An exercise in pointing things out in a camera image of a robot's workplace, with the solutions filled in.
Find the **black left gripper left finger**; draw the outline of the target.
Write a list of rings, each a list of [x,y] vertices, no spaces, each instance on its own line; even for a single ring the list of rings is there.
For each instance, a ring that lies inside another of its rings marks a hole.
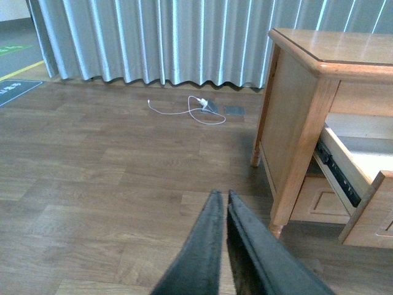
[[[211,191],[182,249],[152,294],[218,294],[224,205],[222,194]]]

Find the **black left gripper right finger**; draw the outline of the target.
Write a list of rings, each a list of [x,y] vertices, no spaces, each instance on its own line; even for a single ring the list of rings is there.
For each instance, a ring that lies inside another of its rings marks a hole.
[[[333,294],[293,257],[233,191],[228,192],[227,246],[237,294]]]

